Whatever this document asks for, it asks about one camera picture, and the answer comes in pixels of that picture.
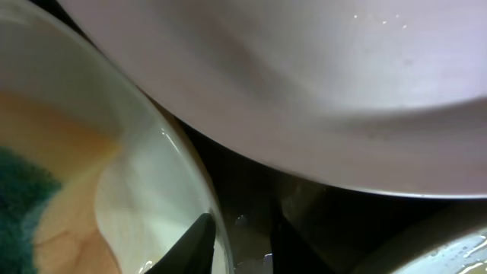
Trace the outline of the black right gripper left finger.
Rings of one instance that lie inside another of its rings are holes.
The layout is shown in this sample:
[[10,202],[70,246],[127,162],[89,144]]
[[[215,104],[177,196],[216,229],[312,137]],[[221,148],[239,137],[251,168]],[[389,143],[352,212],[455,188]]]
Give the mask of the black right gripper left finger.
[[216,224],[201,214],[171,249],[145,274],[211,274]]

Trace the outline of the cream white plate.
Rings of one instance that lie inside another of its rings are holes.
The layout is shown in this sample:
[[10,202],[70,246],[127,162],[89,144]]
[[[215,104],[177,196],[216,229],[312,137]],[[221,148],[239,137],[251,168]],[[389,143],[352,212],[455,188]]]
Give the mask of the cream white plate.
[[198,155],[85,39],[1,3],[1,271],[150,273],[211,217],[213,273],[233,270]]

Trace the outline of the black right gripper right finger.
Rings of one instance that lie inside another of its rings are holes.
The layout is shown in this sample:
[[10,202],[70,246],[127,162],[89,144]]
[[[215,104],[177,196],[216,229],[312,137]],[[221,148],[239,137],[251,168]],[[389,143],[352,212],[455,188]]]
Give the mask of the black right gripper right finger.
[[321,274],[323,262],[282,214],[278,202],[271,204],[270,244],[274,274]]

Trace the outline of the yellow green sponge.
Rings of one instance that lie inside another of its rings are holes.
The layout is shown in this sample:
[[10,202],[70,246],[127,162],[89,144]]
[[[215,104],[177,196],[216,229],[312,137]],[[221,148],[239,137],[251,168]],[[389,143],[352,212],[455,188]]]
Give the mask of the yellow green sponge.
[[97,226],[100,173],[118,145],[45,104],[1,94],[1,272],[118,273]]

